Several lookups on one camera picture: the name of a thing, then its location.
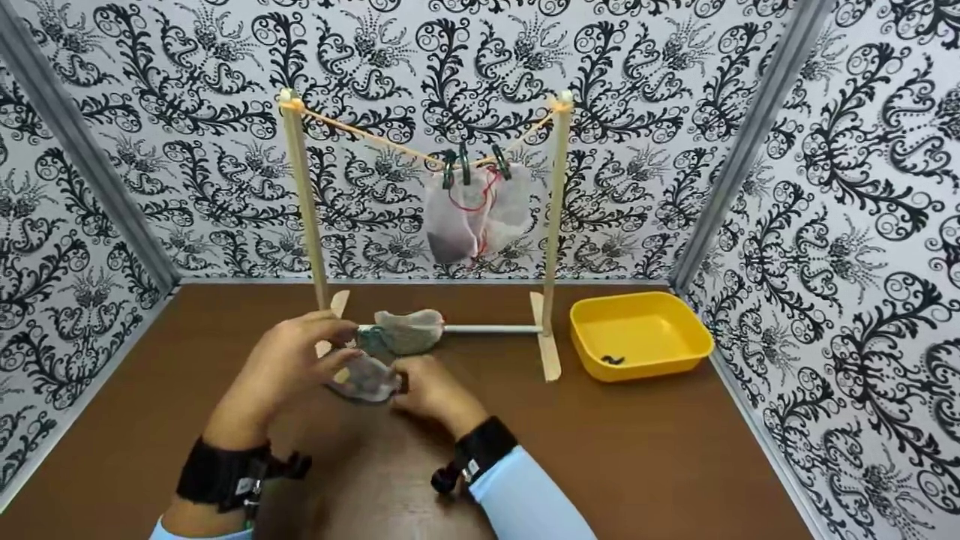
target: wooden post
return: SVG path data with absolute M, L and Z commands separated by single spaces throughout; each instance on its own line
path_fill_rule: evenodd
M 564 90 L 557 96 L 563 106 L 557 111 L 557 152 L 553 158 L 553 175 L 550 193 L 550 214 L 547 216 L 546 272 L 543 276 L 543 335 L 553 335 L 553 289 L 557 275 L 557 252 L 560 250 L 560 222 L 564 209 L 564 184 L 566 180 L 566 151 L 570 140 L 570 117 L 573 113 L 573 92 Z
M 287 135 L 288 158 L 294 167 L 294 180 L 297 181 L 300 220 L 303 222 L 303 244 L 310 258 L 310 272 L 313 275 L 314 292 L 317 294 L 317 308 L 324 310 L 329 308 L 326 303 L 324 251 L 320 244 L 320 222 L 317 220 L 313 189 L 310 187 L 306 146 L 303 143 L 302 110 L 303 102 L 292 88 L 284 88 L 280 91 L 280 115 L 283 119 L 283 131 Z

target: person's left hand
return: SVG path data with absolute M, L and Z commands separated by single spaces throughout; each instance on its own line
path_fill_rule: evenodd
M 240 375 L 217 405 L 204 440 L 222 450 L 247 450 L 266 442 L 267 425 L 300 393 L 333 378 L 357 349 L 340 349 L 317 358 L 316 344 L 342 347 L 357 325 L 331 311 L 314 311 L 282 321 L 253 347 Z

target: person's right hand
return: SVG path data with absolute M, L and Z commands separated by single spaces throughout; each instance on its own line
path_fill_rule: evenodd
M 394 396 L 394 408 L 443 424 L 455 440 L 473 431 L 490 415 L 433 356 L 409 356 L 394 362 L 407 378 L 407 393 Z

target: yellow plastic tray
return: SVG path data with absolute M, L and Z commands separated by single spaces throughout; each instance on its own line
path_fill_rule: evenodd
M 713 337 L 693 310 L 665 292 L 581 300 L 570 323 L 580 361 L 603 382 L 689 371 L 713 351 Z M 603 356 L 624 360 L 611 365 Z

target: wooden table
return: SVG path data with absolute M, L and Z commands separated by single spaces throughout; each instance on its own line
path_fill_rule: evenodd
M 532 324 L 520 285 L 364 285 L 346 317 L 439 309 L 461 324 Z M 565 314 L 577 299 L 635 288 L 560 287 L 564 374 L 542 379 L 531 336 L 457 335 L 436 355 L 498 414 L 601 539 L 809 538 L 707 361 L 657 380 L 603 384 L 580 366 Z M 187 285 L 117 369 L 7 511 L 7 538 L 145 538 L 210 409 L 259 335 L 311 309 L 309 285 Z M 259 538 L 489 539 L 482 512 L 438 500 L 431 473 L 451 442 L 387 407 L 322 390 L 272 430 L 314 455 L 304 482 L 265 502 Z

